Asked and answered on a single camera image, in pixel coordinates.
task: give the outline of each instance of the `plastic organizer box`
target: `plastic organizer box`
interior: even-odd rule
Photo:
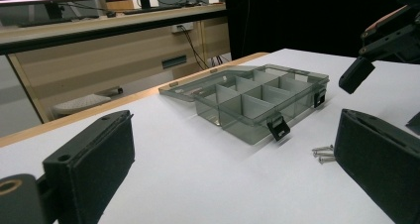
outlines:
[[[200,117],[253,145],[289,133],[289,121],[325,101],[328,82],[326,74],[280,65],[238,65],[172,82],[159,93],[195,102]]]

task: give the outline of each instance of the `box latch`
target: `box latch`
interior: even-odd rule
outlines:
[[[314,108],[321,105],[325,102],[325,94],[327,93],[327,89],[322,89],[321,91],[314,94]]]
[[[279,141],[285,135],[290,133],[290,128],[283,119],[283,115],[280,112],[266,119],[266,125],[275,137],[276,141]]]

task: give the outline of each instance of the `power outlet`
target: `power outlet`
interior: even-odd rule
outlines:
[[[180,33],[180,32],[183,32],[182,27],[183,27],[183,30],[190,31],[194,29],[194,24],[192,22],[184,23],[184,24],[177,24],[177,25],[170,26],[170,30],[173,33]]]

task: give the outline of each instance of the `black curtain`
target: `black curtain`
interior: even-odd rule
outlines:
[[[296,49],[357,56],[361,33],[397,0],[226,0],[232,58]]]

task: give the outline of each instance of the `metal screw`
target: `metal screw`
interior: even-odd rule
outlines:
[[[330,145],[328,147],[320,147],[320,148],[314,148],[312,149],[312,152],[317,152],[317,151],[333,151],[334,150],[334,146]]]
[[[328,163],[328,162],[334,162],[335,160],[336,160],[336,158],[323,158],[323,157],[320,157],[318,159],[320,164]]]
[[[323,152],[318,152],[318,151],[314,152],[314,157],[333,157],[333,156],[334,156],[333,153],[323,153]]]

